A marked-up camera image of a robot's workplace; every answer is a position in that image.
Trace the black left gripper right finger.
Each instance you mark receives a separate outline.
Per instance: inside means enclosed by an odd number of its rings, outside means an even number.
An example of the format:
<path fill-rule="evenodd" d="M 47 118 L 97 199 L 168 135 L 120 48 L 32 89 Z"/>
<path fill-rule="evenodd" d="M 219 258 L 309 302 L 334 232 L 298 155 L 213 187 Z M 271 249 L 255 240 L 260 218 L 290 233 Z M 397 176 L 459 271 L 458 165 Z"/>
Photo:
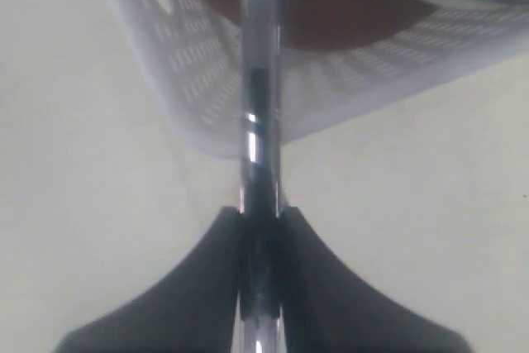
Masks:
<path fill-rule="evenodd" d="M 289 352 L 469 352 L 457 332 L 380 293 L 352 272 L 298 208 L 277 225 L 276 269 Z"/>

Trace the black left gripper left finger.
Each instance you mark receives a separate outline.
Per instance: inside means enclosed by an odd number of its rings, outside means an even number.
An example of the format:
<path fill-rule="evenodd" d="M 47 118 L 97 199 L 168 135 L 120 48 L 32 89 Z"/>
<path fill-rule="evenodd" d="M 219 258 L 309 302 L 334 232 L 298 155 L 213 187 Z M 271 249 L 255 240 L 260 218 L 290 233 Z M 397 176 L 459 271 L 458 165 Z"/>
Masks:
<path fill-rule="evenodd" d="M 231 351 L 241 235 L 240 213 L 222 208 L 202 240 L 160 282 L 70 332 L 56 351 Z"/>

